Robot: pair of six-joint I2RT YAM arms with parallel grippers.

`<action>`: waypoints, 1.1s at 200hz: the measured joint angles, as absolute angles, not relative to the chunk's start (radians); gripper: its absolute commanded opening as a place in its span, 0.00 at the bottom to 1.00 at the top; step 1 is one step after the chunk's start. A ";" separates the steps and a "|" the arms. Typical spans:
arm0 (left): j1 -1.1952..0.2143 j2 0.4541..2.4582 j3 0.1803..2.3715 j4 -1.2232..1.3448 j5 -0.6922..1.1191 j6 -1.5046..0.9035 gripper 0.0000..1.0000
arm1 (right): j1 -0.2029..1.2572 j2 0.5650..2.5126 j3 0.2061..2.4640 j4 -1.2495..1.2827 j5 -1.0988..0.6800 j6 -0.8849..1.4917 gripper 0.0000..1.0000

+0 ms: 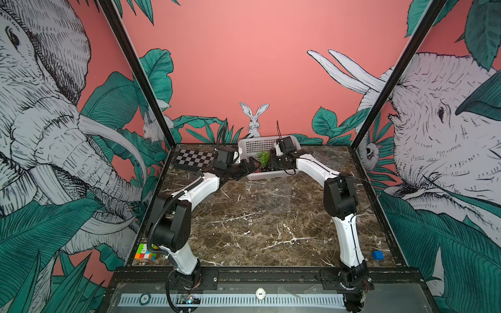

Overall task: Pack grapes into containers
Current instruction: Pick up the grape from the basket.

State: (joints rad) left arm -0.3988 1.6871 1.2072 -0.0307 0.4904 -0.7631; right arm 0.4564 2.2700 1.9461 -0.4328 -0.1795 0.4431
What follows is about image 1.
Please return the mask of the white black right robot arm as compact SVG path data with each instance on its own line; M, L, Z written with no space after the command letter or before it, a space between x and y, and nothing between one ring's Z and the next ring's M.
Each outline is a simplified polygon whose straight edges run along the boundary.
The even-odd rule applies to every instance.
M270 160L281 170L306 173L323 187L324 208L333 218L339 240L341 278L344 285L355 285L368 269L357 234L358 199L353 177L342 176L309 154L272 156Z

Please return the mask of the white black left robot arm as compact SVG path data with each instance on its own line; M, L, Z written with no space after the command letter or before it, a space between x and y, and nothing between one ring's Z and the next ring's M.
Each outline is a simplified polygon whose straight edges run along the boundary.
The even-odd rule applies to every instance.
M154 205L148 220L147 250L167 256L179 275L197 278L200 261L188 244L193 209L226 182L244 178L259 167L259 162L254 159L231 164L225 170L209 167L191 184L162 198Z

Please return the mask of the clear plastic clamshell container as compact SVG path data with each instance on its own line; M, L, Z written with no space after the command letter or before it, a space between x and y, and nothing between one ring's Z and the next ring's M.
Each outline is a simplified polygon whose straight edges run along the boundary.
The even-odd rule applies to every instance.
M262 241L305 241L316 237L318 184L304 176L248 181L245 235Z

